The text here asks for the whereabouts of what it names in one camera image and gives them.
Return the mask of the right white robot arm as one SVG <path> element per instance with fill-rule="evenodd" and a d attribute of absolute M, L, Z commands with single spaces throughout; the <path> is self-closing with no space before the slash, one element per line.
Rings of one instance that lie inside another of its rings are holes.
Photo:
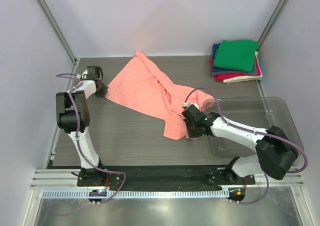
<path fill-rule="evenodd" d="M 247 157 L 233 158 L 220 174 L 231 184 L 254 174 L 266 174 L 282 180 L 299 156 L 280 128 L 250 127 L 223 117 L 219 113 L 208 114 L 199 110 L 195 103 L 184 103 L 184 121 L 189 138 L 203 135 L 225 139 L 249 148 L 254 152 Z"/>

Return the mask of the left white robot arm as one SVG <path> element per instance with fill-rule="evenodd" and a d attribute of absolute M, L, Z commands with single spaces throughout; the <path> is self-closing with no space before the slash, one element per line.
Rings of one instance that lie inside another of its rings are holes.
<path fill-rule="evenodd" d="M 104 74 L 99 66 L 89 66 L 82 74 L 62 73 L 57 78 L 73 80 L 76 85 L 55 96 L 56 121 L 72 140 L 80 158 L 80 178 L 87 178 L 95 186 L 106 180 L 101 159 L 96 153 L 90 133 L 90 112 L 87 99 L 91 96 L 102 98 L 108 87 L 102 83 Z"/>

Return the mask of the salmon pink t-shirt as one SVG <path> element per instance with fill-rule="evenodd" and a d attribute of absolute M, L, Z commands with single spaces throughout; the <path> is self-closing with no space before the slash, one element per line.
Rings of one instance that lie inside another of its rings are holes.
<path fill-rule="evenodd" d="M 108 85 L 106 99 L 139 113 L 164 120 L 164 137 L 188 136 L 183 103 L 203 103 L 211 96 L 188 86 L 176 85 L 143 53 L 136 52 Z"/>

